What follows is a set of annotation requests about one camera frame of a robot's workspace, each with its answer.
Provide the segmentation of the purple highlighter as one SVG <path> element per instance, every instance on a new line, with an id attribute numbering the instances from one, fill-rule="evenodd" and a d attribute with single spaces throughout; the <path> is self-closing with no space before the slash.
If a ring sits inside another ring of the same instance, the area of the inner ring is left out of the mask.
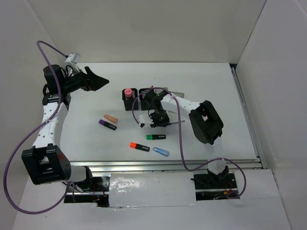
<path id="1" fill-rule="evenodd" d="M 111 124 L 111 123 L 109 123 L 109 122 L 107 122 L 105 120 L 102 120 L 102 119 L 100 119 L 98 123 L 100 125 L 102 125 L 102 126 L 105 126 L 105 127 L 109 128 L 109 129 L 112 129 L 112 130 L 116 130 L 117 129 L 117 127 L 115 125 L 113 125 L 113 124 Z"/>

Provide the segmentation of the pink capped pen tube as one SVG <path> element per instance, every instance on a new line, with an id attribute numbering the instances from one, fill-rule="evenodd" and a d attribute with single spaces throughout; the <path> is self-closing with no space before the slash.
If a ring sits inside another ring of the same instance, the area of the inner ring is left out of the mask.
<path id="1" fill-rule="evenodd" d="M 126 88 L 124 90 L 124 96 L 125 96 L 125 100 L 132 100 L 133 99 L 133 90 L 131 88 Z"/>

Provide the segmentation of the green highlighter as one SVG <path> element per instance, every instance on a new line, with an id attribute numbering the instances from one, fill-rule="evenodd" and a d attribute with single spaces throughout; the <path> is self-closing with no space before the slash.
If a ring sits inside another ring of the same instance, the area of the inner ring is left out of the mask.
<path id="1" fill-rule="evenodd" d="M 146 135 L 146 139 L 147 140 L 166 139 L 166 135 L 158 135 L 158 134 Z"/>

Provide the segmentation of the orange eraser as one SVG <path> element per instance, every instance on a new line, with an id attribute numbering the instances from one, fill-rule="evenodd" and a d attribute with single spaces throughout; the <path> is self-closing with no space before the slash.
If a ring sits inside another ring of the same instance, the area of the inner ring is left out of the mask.
<path id="1" fill-rule="evenodd" d="M 104 114 L 104 118 L 111 121 L 112 123 L 117 123 L 118 122 L 118 119 L 113 117 L 113 116 L 110 116 L 110 115 L 107 115 L 107 114 Z"/>

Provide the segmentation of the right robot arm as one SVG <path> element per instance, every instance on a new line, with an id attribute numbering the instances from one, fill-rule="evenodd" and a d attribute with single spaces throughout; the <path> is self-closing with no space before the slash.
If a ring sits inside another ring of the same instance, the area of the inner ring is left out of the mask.
<path id="1" fill-rule="evenodd" d="M 224 124 L 210 101 L 192 102 L 162 91 L 156 94 L 153 90 L 146 94 L 144 100 L 153 110 L 149 114 L 151 127 L 167 127 L 171 125 L 167 112 L 177 113 L 187 118 L 198 141 L 213 145 L 222 135 Z"/>

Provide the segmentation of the blue eraser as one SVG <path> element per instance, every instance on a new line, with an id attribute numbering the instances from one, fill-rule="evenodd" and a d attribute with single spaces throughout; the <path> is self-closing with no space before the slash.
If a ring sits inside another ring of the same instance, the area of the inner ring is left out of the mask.
<path id="1" fill-rule="evenodd" d="M 161 149 L 161 148 L 158 148 L 158 147 L 154 147 L 153 148 L 153 151 L 159 153 L 160 155 L 163 155 L 165 157 L 168 157 L 169 156 L 169 151 L 167 150 L 164 150 L 164 149 Z"/>

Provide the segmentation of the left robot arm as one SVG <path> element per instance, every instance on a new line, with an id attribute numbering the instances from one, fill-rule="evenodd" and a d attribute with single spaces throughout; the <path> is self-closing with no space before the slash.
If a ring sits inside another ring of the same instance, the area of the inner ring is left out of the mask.
<path id="1" fill-rule="evenodd" d="M 43 73 L 47 81 L 43 88 L 43 127 L 32 147 L 23 150 L 22 161 L 35 185 L 71 181 L 82 190 L 90 191 L 95 180 L 89 168 L 71 165 L 60 149 L 60 137 L 69 111 L 70 93 L 78 89 L 97 91 L 109 80 L 97 76 L 89 67 L 68 75 L 59 65 L 52 65 L 46 66 Z"/>

